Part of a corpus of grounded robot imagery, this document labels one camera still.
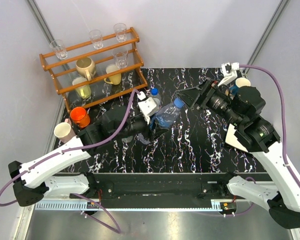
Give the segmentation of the clear blue water bottle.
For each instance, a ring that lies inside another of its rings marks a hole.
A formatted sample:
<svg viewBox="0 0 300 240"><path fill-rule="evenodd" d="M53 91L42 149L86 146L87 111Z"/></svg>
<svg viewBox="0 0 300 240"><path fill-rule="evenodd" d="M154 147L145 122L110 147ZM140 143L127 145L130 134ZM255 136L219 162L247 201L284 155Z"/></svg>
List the clear blue water bottle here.
<svg viewBox="0 0 300 240"><path fill-rule="evenodd" d="M150 125L157 122L162 128L169 128L177 120L185 103L180 98L175 98L173 102L163 106L160 110L150 117ZM149 139L145 139L141 133L138 134L138 139L144 145L151 143Z"/></svg>

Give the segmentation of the Pepsi bottle blue cap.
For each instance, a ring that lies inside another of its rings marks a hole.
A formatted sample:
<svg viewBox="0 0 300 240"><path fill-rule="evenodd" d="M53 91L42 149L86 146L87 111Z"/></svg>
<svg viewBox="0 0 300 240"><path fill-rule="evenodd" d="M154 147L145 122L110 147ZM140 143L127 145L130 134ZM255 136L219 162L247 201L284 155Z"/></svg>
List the Pepsi bottle blue cap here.
<svg viewBox="0 0 300 240"><path fill-rule="evenodd" d="M152 89L150 90L149 96L150 96L151 98L153 98L153 100L156 102L156 104L157 104L159 107L161 106L161 103L162 103L162 101L161 101L161 96L160 96L159 90L158 90L157 88L152 88Z"/></svg>

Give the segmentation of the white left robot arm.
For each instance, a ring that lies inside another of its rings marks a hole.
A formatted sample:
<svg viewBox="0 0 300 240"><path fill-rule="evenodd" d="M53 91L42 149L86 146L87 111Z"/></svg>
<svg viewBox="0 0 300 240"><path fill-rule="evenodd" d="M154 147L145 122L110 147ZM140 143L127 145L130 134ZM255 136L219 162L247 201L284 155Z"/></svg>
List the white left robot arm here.
<svg viewBox="0 0 300 240"><path fill-rule="evenodd" d="M73 177L56 177L55 174L95 156L98 149L112 140L141 134L153 141L169 130L169 125L157 115L149 121L142 114L133 118L128 115L125 107L111 109L52 152L31 162L11 162L8 169L18 205L31 206L45 197L98 196L101 185L93 174L81 173Z"/></svg>

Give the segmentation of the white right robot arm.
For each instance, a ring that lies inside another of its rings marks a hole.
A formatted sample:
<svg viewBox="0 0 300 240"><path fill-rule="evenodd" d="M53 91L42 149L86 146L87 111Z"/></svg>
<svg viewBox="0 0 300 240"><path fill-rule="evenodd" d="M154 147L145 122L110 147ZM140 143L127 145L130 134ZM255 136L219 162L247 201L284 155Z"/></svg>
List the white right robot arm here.
<svg viewBox="0 0 300 240"><path fill-rule="evenodd" d="M176 96L190 109L208 109L234 127L233 136L246 152L264 167L276 190L247 181L228 173L218 181L217 192L222 198L242 197L269 212L272 219L285 229L300 228L300 175L291 174L293 164L283 155L283 142L274 126L260 113L266 102L253 86L242 86L231 98L217 81L176 91Z"/></svg>

